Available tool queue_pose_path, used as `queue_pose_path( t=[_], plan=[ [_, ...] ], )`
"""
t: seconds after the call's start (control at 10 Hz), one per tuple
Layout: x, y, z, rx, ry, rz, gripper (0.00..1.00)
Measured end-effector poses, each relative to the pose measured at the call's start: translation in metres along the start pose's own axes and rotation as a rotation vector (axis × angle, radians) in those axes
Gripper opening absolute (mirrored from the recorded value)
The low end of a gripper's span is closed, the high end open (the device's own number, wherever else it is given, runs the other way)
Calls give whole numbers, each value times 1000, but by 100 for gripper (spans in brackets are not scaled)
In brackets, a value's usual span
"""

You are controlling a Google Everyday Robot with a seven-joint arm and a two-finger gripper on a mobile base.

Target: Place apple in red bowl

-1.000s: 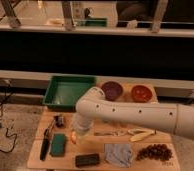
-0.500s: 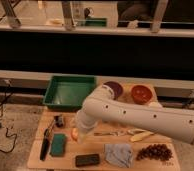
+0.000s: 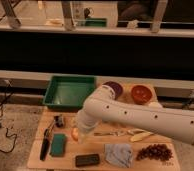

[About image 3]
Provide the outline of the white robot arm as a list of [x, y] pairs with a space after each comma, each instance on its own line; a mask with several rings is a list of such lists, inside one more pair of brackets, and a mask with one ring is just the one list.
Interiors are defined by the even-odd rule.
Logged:
[[132, 105], [116, 101], [117, 91], [99, 86], [76, 115], [79, 131], [88, 134], [101, 120], [132, 125], [194, 146], [194, 111]]

